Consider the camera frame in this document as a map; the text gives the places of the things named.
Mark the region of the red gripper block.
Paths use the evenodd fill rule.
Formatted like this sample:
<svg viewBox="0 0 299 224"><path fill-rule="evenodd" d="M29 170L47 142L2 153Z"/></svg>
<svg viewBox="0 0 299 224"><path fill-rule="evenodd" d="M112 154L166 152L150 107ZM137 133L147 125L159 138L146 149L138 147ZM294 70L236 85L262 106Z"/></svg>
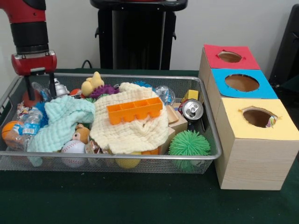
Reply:
<svg viewBox="0 0 299 224"><path fill-rule="evenodd" d="M49 90L52 97L56 97L55 76L54 71L57 67L57 56L55 51L49 50L48 52L37 54L12 54L11 55L12 66L19 76L24 76L24 80L27 87L27 93L29 100L35 100L35 92L31 85L29 76L34 72L49 73Z"/></svg>

